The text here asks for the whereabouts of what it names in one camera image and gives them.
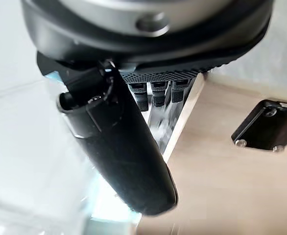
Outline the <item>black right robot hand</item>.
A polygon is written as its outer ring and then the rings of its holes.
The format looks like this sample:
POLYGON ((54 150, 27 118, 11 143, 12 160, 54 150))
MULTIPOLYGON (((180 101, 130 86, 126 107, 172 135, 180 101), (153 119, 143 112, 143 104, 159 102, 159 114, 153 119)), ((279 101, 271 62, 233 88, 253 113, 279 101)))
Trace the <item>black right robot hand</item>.
POLYGON ((23 0, 42 76, 61 82, 58 111, 132 210, 156 216, 178 194, 142 116, 174 103, 199 73, 242 57, 265 36, 271 0, 23 0))

